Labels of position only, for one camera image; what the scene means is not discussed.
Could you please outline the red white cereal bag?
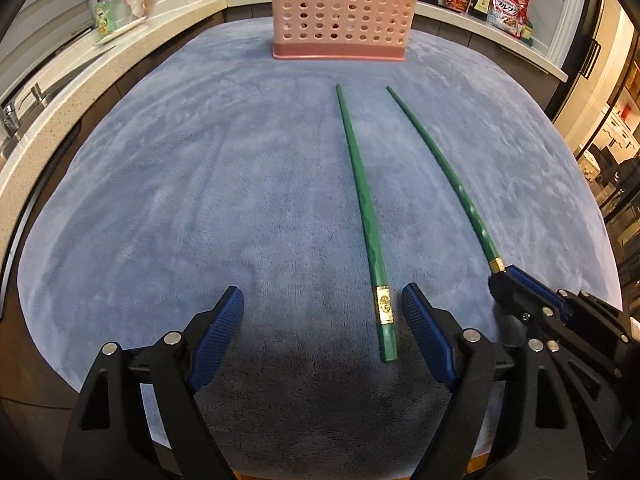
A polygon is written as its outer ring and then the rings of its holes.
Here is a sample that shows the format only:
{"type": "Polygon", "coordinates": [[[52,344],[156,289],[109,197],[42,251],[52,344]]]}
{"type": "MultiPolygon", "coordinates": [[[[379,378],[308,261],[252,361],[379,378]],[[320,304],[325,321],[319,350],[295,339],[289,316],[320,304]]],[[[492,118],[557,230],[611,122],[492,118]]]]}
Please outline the red white cereal bag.
{"type": "Polygon", "coordinates": [[[529,0],[490,0],[487,21],[491,26],[520,38],[527,21],[529,0]]]}

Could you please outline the green dish soap bottle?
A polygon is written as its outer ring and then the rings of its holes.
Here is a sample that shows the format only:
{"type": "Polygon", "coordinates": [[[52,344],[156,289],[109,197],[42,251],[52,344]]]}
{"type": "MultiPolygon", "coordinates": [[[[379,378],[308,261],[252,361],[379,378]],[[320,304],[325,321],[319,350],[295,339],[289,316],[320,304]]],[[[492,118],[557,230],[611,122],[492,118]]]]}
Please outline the green dish soap bottle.
{"type": "Polygon", "coordinates": [[[108,0],[96,0],[94,17],[96,18],[96,29],[101,37],[106,37],[116,30],[116,20],[108,0]]]}

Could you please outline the small teal bottle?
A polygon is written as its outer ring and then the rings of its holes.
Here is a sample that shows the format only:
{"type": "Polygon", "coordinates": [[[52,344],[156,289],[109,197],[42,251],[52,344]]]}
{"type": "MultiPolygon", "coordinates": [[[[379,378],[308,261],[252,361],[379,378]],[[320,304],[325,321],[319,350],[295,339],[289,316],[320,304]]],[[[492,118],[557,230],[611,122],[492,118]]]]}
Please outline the small teal bottle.
{"type": "Polygon", "coordinates": [[[520,40],[528,44],[529,47],[533,45],[533,24],[531,21],[526,20],[523,24],[520,33],[520,40]]]}

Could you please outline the pink perforated utensil basket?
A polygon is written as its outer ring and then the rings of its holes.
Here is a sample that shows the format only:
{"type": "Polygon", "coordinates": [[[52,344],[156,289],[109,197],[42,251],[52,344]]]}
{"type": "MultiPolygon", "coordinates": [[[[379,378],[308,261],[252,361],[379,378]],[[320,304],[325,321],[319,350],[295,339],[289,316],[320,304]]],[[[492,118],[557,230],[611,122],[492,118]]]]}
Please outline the pink perforated utensil basket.
{"type": "Polygon", "coordinates": [[[271,0],[279,60],[401,62],[418,0],[271,0]]]}

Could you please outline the white oval plate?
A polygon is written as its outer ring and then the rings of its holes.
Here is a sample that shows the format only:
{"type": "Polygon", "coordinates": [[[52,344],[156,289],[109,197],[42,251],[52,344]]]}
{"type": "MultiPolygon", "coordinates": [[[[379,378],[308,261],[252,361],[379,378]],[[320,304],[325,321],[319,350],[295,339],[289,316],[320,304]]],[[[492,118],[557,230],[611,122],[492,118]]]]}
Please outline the white oval plate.
{"type": "Polygon", "coordinates": [[[102,39],[97,41],[94,45],[96,47],[102,47],[104,46],[104,44],[109,44],[110,42],[121,37],[122,35],[125,35],[127,32],[130,32],[130,30],[136,29],[137,27],[142,25],[145,21],[146,21],[145,16],[142,16],[142,18],[137,18],[136,20],[133,20],[130,23],[114,30],[114,32],[110,32],[109,34],[104,36],[102,39]]]}

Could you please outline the blue fleece table mat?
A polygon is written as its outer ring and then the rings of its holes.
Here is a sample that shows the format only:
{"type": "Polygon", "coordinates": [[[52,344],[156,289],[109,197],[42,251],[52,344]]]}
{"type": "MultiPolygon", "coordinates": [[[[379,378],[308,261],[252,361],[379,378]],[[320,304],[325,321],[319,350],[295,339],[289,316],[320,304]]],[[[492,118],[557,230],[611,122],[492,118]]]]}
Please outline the blue fleece table mat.
{"type": "Polygon", "coordinates": [[[157,341],[242,290],[241,329],[198,394],[237,467],[413,467],[448,399],[408,328],[378,356],[341,120],[347,108],[390,287],[494,341],[520,326],[488,290],[469,220],[423,142],[463,182],[506,263],[620,304],[599,207],[529,93],[485,55],[412,32],[401,63],[278,61],[272,25],[202,32],[96,126],[38,214],[17,287],[34,343],[78,388],[104,342],[157,341]]]}

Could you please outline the green chopstick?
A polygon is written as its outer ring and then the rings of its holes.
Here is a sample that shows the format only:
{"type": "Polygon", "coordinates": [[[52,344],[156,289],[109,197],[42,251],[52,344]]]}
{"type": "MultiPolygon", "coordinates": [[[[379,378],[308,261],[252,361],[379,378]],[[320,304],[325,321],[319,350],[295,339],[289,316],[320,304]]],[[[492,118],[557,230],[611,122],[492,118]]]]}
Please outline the green chopstick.
{"type": "Polygon", "coordinates": [[[390,289],[390,281],[387,277],[380,234],[378,234],[378,219],[376,218],[366,170],[360,155],[345,93],[340,84],[335,86],[335,92],[338,107],[340,108],[349,159],[352,164],[352,176],[354,177],[358,198],[364,244],[366,244],[380,359],[383,363],[390,363],[398,359],[397,330],[394,318],[393,295],[390,289]]]}
{"type": "Polygon", "coordinates": [[[407,117],[408,121],[411,122],[413,128],[416,129],[416,132],[433,155],[435,162],[437,162],[440,170],[442,170],[442,173],[449,183],[452,192],[456,194],[458,202],[463,209],[466,218],[468,218],[470,225],[472,226],[472,229],[478,240],[478,244],[480,244],[480,248],[482,248],[483,254],[490,269],[490,273],[496,274],[504,272],[506,270],[506,266],[503,263],[500,252],[498,251],[498,248],[494,240],[492,239],[488,231],[488,227],[486,226],[482,216],[480,215],[477,206],[475,206],[472,198],[469,196],[469,193],[466,192],[466,189],[464,188],[459,176],[454,171],[454,167],[450,165],[434,139],[427,132],[424,125],[422,125],[422,122],[420,122],[419,118],[416,117],[416,114],[413,113],[411,108],[408,107],[408,104],[403,99],[401,99],[400,95],[391,86],[387,86],[386,91],[399,106],[401,111],[407,117]]]}

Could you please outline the chrome kitchen faucet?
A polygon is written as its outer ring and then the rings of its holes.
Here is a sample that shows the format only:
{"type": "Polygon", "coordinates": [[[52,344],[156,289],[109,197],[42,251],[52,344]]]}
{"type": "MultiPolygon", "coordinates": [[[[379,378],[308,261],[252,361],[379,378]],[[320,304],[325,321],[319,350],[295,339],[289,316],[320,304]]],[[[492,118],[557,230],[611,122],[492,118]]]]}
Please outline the chrome kitchen faucet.
{"type": "Polygon", "coordinates": [[[10,138],[21,139],[47,106],[47,97],[34,84],[21,98],[12,98],[1,110],[2,126],[10,138]]]}

